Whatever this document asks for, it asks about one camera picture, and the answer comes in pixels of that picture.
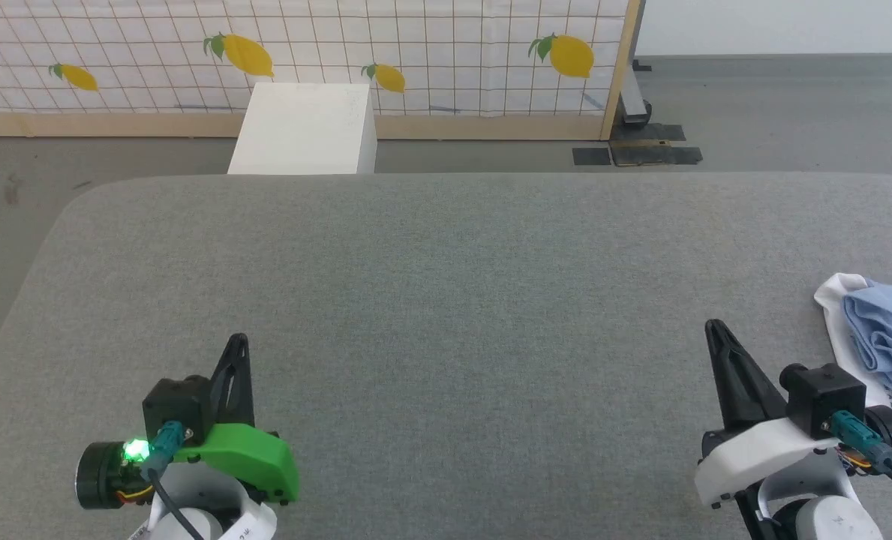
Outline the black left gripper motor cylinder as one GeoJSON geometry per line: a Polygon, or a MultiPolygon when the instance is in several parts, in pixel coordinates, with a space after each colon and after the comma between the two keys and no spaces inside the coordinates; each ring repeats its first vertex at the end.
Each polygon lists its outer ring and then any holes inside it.
{"type": "Polygon", "coordinates": [[[137,439],[88,445],[79,459],[74,481],[82,509],[120,509],[150,503],[154,488],[140,471],[147,455],[148,445],[137,439]]]}

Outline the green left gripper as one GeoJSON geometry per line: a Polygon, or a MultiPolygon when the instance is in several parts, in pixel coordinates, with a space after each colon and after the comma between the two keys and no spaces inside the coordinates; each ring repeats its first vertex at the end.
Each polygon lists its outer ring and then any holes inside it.
{"type": "Polygon", "coordinates": [[[206,464],[282,505],[299,499],[299,470],[287,441],[256,428],[249,338],[232,334],[210,377],[215,426],[201,445],[185,445],[178,464],[206,464]]]}

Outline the grey metal stand post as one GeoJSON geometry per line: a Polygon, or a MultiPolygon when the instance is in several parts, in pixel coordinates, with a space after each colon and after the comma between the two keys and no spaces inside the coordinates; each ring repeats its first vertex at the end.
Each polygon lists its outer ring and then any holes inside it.
{"type": "Polygon", "coordinates": [[[642,17],[644,16],[645,5],[647,0],[629,0],[625,14],[623,27],[623,41],[621,44],[625,46],[625,52],[620,54],[620,59],[624,59],[625,65],[623,71],[623,85],[618,95],[618,106],[620,112],[617,113],[617,119],[627,128],[641,129],[651,120],[652,107],[651,103],[642,96],[640,83],[635,78],[638,61],[635,59],[635,46],[637,46],[640,37],[642,17]]]}

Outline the light blue white garment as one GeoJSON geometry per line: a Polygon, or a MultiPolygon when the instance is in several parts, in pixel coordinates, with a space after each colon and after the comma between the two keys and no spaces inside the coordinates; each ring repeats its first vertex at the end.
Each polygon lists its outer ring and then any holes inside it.
{"type": "Polygon", "coordinates": [[[865,385],[865,407],[892,412],[892,286],[836,273],[815,291],[836,364],[865,385]]]}

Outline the white box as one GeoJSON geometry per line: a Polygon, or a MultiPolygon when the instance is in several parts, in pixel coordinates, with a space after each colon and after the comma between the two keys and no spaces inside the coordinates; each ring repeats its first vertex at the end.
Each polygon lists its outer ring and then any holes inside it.
{"type": "Polygon", "coordinates": [[[367,83],[258,82],[227,174],[373,174],[376,157],[367,83]]]}

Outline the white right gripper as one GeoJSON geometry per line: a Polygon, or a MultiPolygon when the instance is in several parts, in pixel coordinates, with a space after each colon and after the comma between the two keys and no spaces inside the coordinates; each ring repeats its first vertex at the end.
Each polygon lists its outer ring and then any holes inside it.
{"type": "Polygon", "coordinates": [[[834,451],[839,441],[813,439],[782,419],[786,400],[722,320],[708,320],[705,335],[722,431],[741,434],[718,445],[697,466],[701,503],[710,506],[724,494],[754,486],[757,510],[774,500],[809,494],[839,496],[841,464],[834,451]]]}

